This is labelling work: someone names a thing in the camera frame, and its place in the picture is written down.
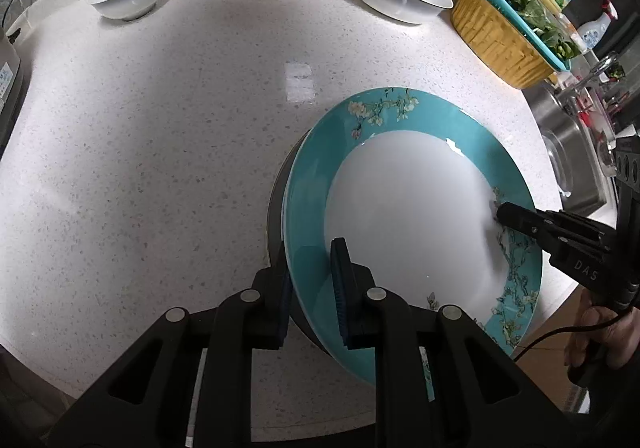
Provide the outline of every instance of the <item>white plate center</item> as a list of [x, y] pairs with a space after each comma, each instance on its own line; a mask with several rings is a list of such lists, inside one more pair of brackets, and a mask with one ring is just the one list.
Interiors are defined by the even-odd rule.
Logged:
[[494, 193], [453, 141], [416, 131], [373, 136], [345, 158], [327, 198], [324, 238], [409, 304], [455, 303], [486, 323], [508, 264]]

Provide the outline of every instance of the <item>faucet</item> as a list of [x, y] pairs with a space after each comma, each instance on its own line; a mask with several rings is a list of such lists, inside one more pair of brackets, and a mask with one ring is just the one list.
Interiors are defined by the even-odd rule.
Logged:
[[618, 59], [618, 53], [612, 51], [607, 54], [601, 61], [599, 61], [595, 66], [593, 66], [588, 73], [580, 82], [574, 85], [570, 85], [569, 87], [563, 89], [558, 94], [556, 94], [556, 100], [558, 100], [559, 104], [562, 107], [568, 104], [569, 100], [573, 100], [574, 103], [578, 98], [578, 94], [582, 89], [584, 89], [594, 78], [597, 78], [602, 73], [604, 73], [610, 66], [612, 66], [616, 60]]

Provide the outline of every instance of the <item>metal screw head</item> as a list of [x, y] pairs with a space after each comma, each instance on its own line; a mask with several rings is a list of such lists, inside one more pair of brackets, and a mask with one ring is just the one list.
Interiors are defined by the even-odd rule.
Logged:
[[255, 289], [245, 289], [240, 293], [240, 300], [243, 302], [255, 302], [260, 298], [260, 292]]
[[457, 320], [462, 316], [462, 311], [457, 305], [446, 305], [442, 308], [442, 315], [449, 320]]
[[381, 287], [369, 287], [367, 289], [367, 296], [371, 300], [385, 300], [386, 291]]
[[164, 314], [164, 317], [169, 320], [169, 322], [179, 322], [184, 318], [184, 309], [173, 307]]

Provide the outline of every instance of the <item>terrazzo surface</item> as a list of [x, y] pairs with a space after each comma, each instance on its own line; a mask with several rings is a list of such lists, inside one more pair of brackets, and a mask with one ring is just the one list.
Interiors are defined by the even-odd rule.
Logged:
[[[170, 307], [217, 306], [267, 265], [265, 222], [289, 149], [377, 86], [459, 105], [558, 209], [522, 94], [443, 12], [399, 24], [359, 0], [163, 0], [133, 23], [73, 2], [18, 52], [30, 87], [0, 161], [0, 343], [79, 396]], [[545, 265], [539, 314], [564, 275]], [[374, 420], [374, 390], [295, 326], [254, 357], [255, 440]]]

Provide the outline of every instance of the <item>label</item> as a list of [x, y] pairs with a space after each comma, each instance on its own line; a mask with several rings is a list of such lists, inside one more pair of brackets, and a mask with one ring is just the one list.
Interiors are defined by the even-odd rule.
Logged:
[[590, 50], [592, 50], [600, 41], [600, 32], [598, 32], [597, 30], [589, 30], [587, 32], [584, 32], [582, 40], [584, 40], [584, 43], [589, 46]]
[[9, 89], [13, 78], [14, 73], [11, 71], [9, 64], [5, 62], [2, 69], [0, 69], [0, 98], [2, 98], [6, 90]]

